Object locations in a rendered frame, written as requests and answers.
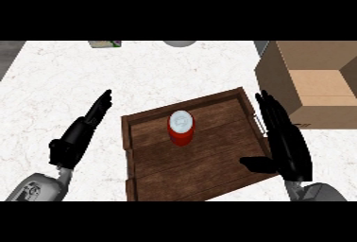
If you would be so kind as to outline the green printed packet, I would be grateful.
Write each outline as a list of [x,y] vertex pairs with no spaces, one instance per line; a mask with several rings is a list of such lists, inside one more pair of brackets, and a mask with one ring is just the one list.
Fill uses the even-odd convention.
[[88,41],[91,48],[121,47],[121,41]]

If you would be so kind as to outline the brown wooden tray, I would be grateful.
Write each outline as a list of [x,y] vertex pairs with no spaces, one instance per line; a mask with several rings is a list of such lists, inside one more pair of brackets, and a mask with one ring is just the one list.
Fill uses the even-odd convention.
[[[168,116],[178,110],[194,120],[182,147],[169,141],[166,130]],[[253,113],[243,88],[236,88],[121,117],[129,201],[206,200],[271,177],[240,164],[241,157],[270,154]]]

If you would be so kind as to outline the red can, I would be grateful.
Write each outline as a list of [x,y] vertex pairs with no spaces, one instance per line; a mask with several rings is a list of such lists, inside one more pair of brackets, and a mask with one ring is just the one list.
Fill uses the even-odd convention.
[[185,146],[191,141],[193,117],[187,111],[175,111],[166,119],[166,131],[172,144],[178,147]]

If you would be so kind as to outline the grey round object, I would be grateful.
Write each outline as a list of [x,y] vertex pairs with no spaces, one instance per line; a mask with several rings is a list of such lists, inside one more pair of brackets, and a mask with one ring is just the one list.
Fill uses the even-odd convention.
[[187,47],[196,43],[196,41],[163,41],[171,47]]

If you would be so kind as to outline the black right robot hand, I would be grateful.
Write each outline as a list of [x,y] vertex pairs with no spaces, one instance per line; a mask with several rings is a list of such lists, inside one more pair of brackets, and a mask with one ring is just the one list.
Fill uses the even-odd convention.
[[312,180],[312,161],[299,128],[292,123],[278,101],[262,90],[255,94],[267,127],[268,157],[241,157],[250,172],[278,173],[289,182]]

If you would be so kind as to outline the open cardboard box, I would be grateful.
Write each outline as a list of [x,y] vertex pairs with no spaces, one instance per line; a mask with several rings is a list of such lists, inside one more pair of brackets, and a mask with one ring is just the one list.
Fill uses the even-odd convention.
[[357,41],[256,41],[259,89],[306,130],[357,130]]

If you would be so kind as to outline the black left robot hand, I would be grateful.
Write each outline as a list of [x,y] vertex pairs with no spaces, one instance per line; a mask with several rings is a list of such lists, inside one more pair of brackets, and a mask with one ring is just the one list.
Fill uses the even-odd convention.
[[112,91],[107,90],[94,101],[88,112],[79,116],[67,127],[60,139],[53,139],[50,148],[50,164],[72,169],[79,163],[90,145],[90,139],[112,107]]

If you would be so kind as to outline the dark grey appliance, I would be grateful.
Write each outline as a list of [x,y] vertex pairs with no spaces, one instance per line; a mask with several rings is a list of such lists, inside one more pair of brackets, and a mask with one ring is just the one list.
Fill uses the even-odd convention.
[[23,41],[0,41],[0,80],[8,71],[23,44]]

